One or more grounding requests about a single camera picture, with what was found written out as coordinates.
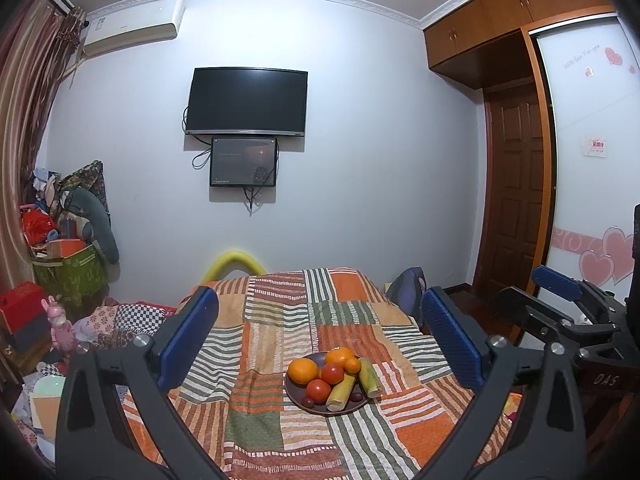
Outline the wooden overhead cabinet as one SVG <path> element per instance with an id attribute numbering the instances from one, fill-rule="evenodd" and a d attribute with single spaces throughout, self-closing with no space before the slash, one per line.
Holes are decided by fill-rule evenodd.
<path id="1" fill-rule="evenodd" d="M 533 75 L 523 28 L 610 0 L 471 0 L 424 29 L 430 70 L 471 89 Z"/>

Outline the red tomato front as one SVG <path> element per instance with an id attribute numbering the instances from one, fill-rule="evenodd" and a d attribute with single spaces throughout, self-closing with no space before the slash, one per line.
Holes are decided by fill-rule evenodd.
<path id="1" fill-rule="evenodd" d="M 320 370 L 320 378 L 331 387 L 338 385 L 344 379 L 345 372 L 342 366 L 326 364 Z"/>

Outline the small black wall monitor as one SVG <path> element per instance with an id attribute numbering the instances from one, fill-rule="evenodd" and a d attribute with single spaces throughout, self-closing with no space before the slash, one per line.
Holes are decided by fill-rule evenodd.
<path id="1" fill-rule="evenodd" d="M 215 136 L 210 149 L 209 185 L 214 188 L 273 188 L 278 142 L 268 136 Z"/>

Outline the red tomato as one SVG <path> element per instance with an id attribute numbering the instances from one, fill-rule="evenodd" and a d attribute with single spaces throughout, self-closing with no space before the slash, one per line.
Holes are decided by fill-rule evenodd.
<path id="1" fill-rule="evenodd" d="M 342 366 L 326 364 L 320 370 L 320 378 L 331 387 L 338 385 L 344 379 L 345 372 Z"/>
<path id="2" fill-rule="evenodd" d="M 320 378 L 313 379 L 306 385 L 306 396 L 314 400 L 314 404 L 325 404 L 329 399 L 332 387 Z"/>

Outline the brown wooden door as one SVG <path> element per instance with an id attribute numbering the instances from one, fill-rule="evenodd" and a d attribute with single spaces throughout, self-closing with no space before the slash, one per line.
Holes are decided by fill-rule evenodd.
<path id="1" fill-rule="evenodd" d="M 489 93 L 486 110 L 489 190 L 474 287 L 491 300 L 505 287 L 527 287 L 540 226 L 544 148 L 533 84 Z"/>

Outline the pink rabbit toy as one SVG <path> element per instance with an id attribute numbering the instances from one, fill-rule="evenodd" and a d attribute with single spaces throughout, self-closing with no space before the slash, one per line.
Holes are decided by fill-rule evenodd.
<path id="1" fill-rule="evenodd" d="M 69 356 L 76 349 L 77 339 L 65 309 L 52 296 L 41 300 L 41 305 L 51 326 L 52 346 L 64 356 Z"/>

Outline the yellow corn cob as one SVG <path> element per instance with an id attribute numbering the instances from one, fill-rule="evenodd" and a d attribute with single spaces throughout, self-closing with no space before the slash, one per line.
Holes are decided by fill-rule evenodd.
<path id="1" fill-rule="evenodd" d="M 358 379 L 362 392 L 369 399 L 379 398 L 383 392 L 383 388 L 373 364 L 366 358 L 360 358 L 359 363 L 360 371 L 358 373 Z"/>
<path id="2" fill-rule="evenodd" d="M 352 395 L 352 389 L 356 382 L 354 374 L 346 373 L 343 380 L 335 385 L 329 397 L 326 399 L 326 409 L 331 412 L 343 411 Z"/>

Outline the green storage box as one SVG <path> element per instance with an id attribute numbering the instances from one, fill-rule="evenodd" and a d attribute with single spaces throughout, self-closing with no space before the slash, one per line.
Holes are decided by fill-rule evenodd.
<path id="1" fill-rule="evenodd" d="M 46 294 L 66 308 L 80 309 L 107 286 L 102 258 L 92 245 L 61 259 L 32 259 L 32 270 Z"/>

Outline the white sliding wardrobe door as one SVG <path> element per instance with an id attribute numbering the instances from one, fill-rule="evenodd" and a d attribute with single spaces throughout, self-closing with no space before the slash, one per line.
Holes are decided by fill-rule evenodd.
<path id="1" fill-rule="evenodd" d="M 550 102 L 554 207 L 547 266 L 624 299 L 639 203 L 639 47 L 601 14 L 535 29 Z"/>

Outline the striped patchwork blanket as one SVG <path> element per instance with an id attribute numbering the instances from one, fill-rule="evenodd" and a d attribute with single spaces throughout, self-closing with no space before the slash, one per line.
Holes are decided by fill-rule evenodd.
<path id="1" fill-rule="evenodd" d="M 168 399 L 232 479 L 410 479 L 472 401 L 361 272 L 214 281 L 215 324 Z"/>

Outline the purple round plate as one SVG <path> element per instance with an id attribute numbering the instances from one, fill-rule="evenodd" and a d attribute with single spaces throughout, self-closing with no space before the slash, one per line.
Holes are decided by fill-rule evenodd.
<path id="1" fill-rule="evenodd" d="M 326 417 L 355 413 L 371 401 L 358 375 L 326 364 L 326 352 L 309 353 L 291 362 L 284 391 L 303 411 Z"/>

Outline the large orange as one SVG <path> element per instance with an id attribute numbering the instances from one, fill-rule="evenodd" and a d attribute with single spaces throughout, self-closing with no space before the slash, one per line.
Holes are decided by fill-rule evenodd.
<path id="1" fill-rule="evenodd" d="M 306 387 L 318 375 L 318 365 L 312 359 L 298 358 L 288 364 L 288 379 L 295 385 Z"/>
<path id="2" fill-rule="evenodd" d="M 343 366 L 348 360 L 355 357 L 354 352 L 347 347 L 337 347 L 326 352 L 326 364 Z"/>

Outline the red plastic bag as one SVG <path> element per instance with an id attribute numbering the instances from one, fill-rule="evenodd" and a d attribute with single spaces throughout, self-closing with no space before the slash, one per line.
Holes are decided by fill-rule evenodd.
<path id="1" fill-rule="evenodd" d="M 56 240 L 60 236 L 53 219 L 38 208 L 24 210 L 21 216 L 21 225 L 29 246 L 42 245 Z"/>

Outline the large black wall television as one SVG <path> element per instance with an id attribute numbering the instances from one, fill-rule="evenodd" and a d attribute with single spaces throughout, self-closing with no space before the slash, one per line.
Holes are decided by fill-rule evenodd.
<path id="1" fill-rule="evenodd" d="M 308 74 L 302 70 L 199 67 L 184 116 L 187 134 L 302 136 Z"/>

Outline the small tangerine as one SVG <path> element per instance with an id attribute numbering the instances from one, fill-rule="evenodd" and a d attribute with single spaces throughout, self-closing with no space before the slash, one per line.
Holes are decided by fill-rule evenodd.
<path id="1" fill-rule="evenodd" d="M 361 363 L 354 356 L 344 359 L 343 370 L 345 373 L 357 375 L 361 370 Z"/>

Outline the checkered floral quilt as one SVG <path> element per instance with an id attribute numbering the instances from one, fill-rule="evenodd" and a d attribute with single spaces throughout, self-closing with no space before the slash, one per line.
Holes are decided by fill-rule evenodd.
<path id="1" fill-rule="evenodd" d="M 99 306 L 90 315 L 81 318 L 73 325 L 76 338 L 90 342 L 99 349 L 118 349 L 125 347 L 139 334 L 153 335 L 163 322 L 175 313 L 172 307 L 154 306 L 154 304 L 118 304 L 111 300 Z M 35 382 L 47 375 L 65 376 L 64 362 L 58 356 L 49 353 L 40 361 L 36 370 L 24 378 L 23 392 L 18 397 L 11 416 L 26 441 L 34 448 L 44 463 L 51 467 L 55 463 L 54 442 L 44 435 L 40 420 L 32 402 L 32 390 Z M 160 452 L 151 441 L 149 433 L 134 404 L 134 399 L 126 386 L 116 388 L 120 404 L 143 455 L 155 463 L 163 461 Z"/>

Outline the striped brown curtain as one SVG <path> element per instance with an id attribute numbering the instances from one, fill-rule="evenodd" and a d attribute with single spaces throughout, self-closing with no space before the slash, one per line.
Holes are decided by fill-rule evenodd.
<path id="1" fill-rule="evenodd" d="M 85 21 L 49 0 L 30 0 L 1 37 L 1 290 L 32 278 L 20 206 L 36 166 L 44 128 Z"/>

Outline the blue grey backpack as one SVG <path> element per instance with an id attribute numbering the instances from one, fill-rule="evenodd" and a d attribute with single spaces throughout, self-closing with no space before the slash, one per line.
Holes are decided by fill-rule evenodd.
<path id="1" fill-rule="evenodd" d="M 393 304 L 422 325 L 421 301 L 427 289 L 427 281 L 420 266 L 406 269 L 386 289 L 385 296 Z"/>

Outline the red box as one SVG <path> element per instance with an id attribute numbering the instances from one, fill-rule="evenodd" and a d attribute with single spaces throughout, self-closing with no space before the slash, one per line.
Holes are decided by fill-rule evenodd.
<path id="1" fill-rule="evenodd" d="M 44 289 L 34 282 L 24 282 L 0 296 L 1 327 L 13 335 L 23 326 L 44 314 L 41 301 Z"/>

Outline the white air conditioner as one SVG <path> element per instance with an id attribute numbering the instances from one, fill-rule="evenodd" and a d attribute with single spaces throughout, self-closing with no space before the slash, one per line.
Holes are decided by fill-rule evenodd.
<path id="1" fill-rule="evenodd" d="M 163 0 L 132 6 L 90 22 L 82 50 L 87 58 L 176 39 L 183 18 L 183 0 Z"/>

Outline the mint green bowl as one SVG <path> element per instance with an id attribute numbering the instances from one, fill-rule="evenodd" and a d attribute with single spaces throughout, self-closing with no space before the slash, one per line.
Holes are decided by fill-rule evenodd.
<path id="1" fill-rule="evenodd" d="M 34 399 L 40 398 L 60 398 L 65 384 L 64 376 L 47 375 L 39 378 L 32 390 Z"/>

